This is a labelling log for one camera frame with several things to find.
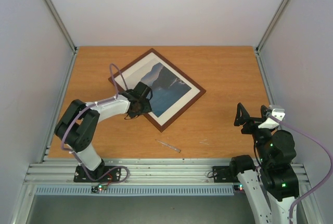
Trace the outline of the left aluminium corner post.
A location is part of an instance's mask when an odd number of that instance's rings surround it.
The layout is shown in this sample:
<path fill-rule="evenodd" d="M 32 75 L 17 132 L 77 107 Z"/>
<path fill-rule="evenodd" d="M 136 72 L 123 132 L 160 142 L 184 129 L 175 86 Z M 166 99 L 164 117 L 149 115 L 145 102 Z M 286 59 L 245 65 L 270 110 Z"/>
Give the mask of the left aluminium corner post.
<path fill-rule="evenodd" d="M 48 8 L 48 10 L 50 11 L 52 17 L 54 18 L 57 26 L 59 27 L 62 35 L 65 37 L 65 40 L 67 42 L 67 44 L 69 45 L 70 49 L 72 50 L 73 53 L 77 52 L 77 47 L 74 44 L 74 41 L 72 40 L 72 37 L 70 36 L 65 24 L 63 23 L 54 3 L 52 0 L 43 0 L 46 4 L 46 7 Z"/>

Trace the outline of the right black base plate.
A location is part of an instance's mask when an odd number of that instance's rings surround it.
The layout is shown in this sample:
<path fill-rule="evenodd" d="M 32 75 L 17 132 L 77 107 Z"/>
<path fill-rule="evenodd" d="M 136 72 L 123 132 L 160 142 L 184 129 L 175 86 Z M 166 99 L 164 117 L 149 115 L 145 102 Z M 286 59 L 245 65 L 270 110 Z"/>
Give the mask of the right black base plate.
<path fill-rule="evenodd" d="M 236 183 L 238 179 L 233 176 L 229 166 L 213 166 L 213 180 L 214 183 Z"/>

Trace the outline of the aluminium corner post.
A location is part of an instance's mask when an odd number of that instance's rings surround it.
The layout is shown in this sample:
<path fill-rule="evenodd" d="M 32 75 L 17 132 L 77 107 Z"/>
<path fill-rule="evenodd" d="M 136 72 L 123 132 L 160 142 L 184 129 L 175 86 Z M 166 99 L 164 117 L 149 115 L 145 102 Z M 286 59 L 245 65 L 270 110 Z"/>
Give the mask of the aluminium corner post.
<path fill-rule="evenodd" d="M 279 19 L 283 15 L 283 13 L 286 10 L 287 6 L 289 5 L 290 1 L 291 0 L 281 0 L 281 2 L 279 3 L 279 5 L 278 5 L 271 21 L 269 22 L 263 36 L 261 37 L 258 45 L 254 48 L 256 54 L 258 54 L 258 55 L 260 54 L 262 48 L 264 47 L 264 44 L 266 43 L 269 36 L 273 32 L 274 28 L 276 27 Z"/>
<path fill-rule="evenodd" d="M 63 23 L 54 3 L 52 0 L 43 0 L 46 4 L 46 7 L 48 8 L 48 10 L 50 11 L 52 17 L 54 18 L 57 26 L 59 27 L 62 35 L 65 37 L 65 40 L 67 42 L 67 44 L 69 45 L 70 49 L 72 50 L 73 53 L 77 52 L 77 47 L 74 44 L 74 41 L 72 40 L 72 37 L 70 36 L 65 24 Z"/>

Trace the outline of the right aluminium corner post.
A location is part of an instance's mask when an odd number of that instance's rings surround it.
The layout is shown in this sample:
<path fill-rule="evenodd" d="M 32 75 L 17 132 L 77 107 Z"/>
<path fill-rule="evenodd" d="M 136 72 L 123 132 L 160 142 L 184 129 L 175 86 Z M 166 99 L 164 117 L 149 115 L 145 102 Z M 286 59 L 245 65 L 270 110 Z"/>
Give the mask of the right aluminium corner post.
<path fill-rule="evenodd" d="M 286 10 L 287 6 L 289 5 L 290 1 L 291 0 L 281 0 L 281 2 L 279 3 L 279 5 L 278 5 L 271 21 L 269 22 L 263 36 L 261 37 L 258 45 L 254 48 L 256 54 L 258 54 L 258 55 L 260 54 L 262 48 L 264 47 L 264 44 L 266 43 L 269 36 L 273 32 L 274 28 L 276 27 L 279 19 L 283 15 L 283 13 Z"/>

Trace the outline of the brown wooden picture frame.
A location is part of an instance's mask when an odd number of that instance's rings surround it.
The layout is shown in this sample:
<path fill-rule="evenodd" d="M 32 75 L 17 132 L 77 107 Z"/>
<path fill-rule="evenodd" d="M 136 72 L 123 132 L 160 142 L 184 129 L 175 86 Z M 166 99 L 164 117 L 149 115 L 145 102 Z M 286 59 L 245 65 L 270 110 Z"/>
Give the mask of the brown wooden picture frame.
<path fill-rule="evenodd" d="M 152 89 L 152 111 L 144 114 L 163 132 L 200 99 L 206 90 L 173 63 L 151 48 L 108 78 L 117 89 L 134 89 L 143 82 Z"/>

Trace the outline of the left small circuit board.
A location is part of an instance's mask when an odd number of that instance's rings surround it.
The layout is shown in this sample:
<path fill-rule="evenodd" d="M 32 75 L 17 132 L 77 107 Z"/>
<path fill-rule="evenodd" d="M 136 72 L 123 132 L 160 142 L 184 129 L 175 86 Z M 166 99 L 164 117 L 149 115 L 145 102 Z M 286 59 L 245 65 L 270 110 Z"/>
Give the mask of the left small circuit board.
<path fill-rule="evenodd" d="M 91 187 L 91 193 L 101 193 L 108 189 L 107 185 L 97 185 Z"/>

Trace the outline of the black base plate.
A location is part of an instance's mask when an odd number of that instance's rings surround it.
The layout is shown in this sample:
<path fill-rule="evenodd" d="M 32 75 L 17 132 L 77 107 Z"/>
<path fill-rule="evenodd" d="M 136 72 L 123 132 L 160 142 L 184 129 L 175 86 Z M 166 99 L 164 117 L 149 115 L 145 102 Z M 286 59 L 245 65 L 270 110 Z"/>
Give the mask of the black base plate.
<path fill-rule="evenodd" d="M 73 182 L 119 182 L 121 174 L 122 169 L 119 166 L 101 166 L 94 171 L 90 171 L 82 166 L 77 166 L 74 172 Z"/>
<path fill-rule="evenodd" d="M 214 183 L 236 183 L 238 179 L 233 176 L 229 166 L 213 166 L 213 180 Z"/>

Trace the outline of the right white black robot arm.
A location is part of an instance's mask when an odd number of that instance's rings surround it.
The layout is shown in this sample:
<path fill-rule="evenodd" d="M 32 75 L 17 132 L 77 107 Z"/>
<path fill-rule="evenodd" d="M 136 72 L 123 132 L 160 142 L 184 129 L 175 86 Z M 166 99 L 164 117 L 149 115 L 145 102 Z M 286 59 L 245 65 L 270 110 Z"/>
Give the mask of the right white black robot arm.
<path fill-rule="evenodd" d="M 238 103 L 234 125 L 251 135 L 256 159 L 233 157 L 229 173 L 245 191 L 255 223 L 297 223 L 299 181 L 291 162 L 296 156 L 290 132 L 278 130 L 285 111 L 276 105 L 261 106 L 261 116 L 251 117 Z"/>

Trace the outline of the small circuit board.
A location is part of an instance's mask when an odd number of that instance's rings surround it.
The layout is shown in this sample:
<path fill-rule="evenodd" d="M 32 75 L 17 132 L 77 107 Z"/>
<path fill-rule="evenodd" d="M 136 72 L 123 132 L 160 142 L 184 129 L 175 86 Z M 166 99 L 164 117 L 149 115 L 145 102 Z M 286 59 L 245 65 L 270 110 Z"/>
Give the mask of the small circuit board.
<path fill-rule="evenodd" d="M 234 185 L 234 190 L 236 192 L 243 192 L 244 188 L 243 188 L 242 184 L 239 184 L 239 185 Z"/>
<path fill-rule="evenodd" d="M 107 185 L 97 185 L 91 187 L 91 193 L 101 193 L 108 189 Z"/>

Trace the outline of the right small circuit board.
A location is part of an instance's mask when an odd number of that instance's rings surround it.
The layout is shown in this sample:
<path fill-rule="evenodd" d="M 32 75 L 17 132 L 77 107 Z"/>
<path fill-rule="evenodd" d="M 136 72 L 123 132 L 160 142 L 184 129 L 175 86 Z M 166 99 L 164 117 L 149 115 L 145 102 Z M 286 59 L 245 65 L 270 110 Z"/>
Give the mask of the right small circuit board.
<path fill-rule="evenodd" d="M 244 188 L 243 188 L 242 184 L 239 184 L 239 185 L 234 185 L 234 190 L 236 192 L 243 192 Z"/>

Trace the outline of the aluminium rail front beam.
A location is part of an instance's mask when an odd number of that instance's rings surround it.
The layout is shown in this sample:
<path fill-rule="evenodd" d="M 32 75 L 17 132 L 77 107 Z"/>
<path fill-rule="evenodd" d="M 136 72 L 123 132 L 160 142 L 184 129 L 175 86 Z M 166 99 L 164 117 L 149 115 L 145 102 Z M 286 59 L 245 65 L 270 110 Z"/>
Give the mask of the aluminium rail front beam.
<path fill-rule="evenodd" d="M 126 185 L 204 185 L 212 184 L 207 174 L 213 166 L 227 166 L 227 158 L 127 158 L 105 159 L 111 166 L 125 166 L 130 171 Z M 25 183 L 72 184 L 77 162 L 74 159 L 50 158 L 30 164 Z"/>

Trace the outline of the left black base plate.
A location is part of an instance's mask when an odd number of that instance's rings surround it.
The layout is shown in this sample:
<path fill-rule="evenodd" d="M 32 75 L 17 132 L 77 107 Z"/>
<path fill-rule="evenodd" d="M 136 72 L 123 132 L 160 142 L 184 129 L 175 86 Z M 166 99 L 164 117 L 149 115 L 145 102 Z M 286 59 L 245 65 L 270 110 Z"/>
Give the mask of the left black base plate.
<path fill-rule="evenodd" d="M 122 169 L 119 166 L 101 166 L 94 171 L 90 171 L 82 166 L 77 166 L 74 172 L 73 182 L 119 182 L 121 174 Z"/>

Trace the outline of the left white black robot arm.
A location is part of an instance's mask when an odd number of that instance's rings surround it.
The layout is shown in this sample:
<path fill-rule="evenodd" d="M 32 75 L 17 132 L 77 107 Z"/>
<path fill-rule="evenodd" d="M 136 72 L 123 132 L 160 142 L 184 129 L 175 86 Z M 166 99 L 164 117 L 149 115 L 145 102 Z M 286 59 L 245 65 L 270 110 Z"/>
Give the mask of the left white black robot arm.
<path fill-rule="evenodd" d="M 151 112 L 152 96 L 152 89 L 139 82 L 134 89 L 100 101 L 73 100 L 54 130 L 55 136 L 61 140 L 61 149 L 73 154 L 89 179 L 100 181 L 105 175 L 105 165 L 92 145 L 97 125 L 117 115 L 126 114 L 133 119 Z"/>

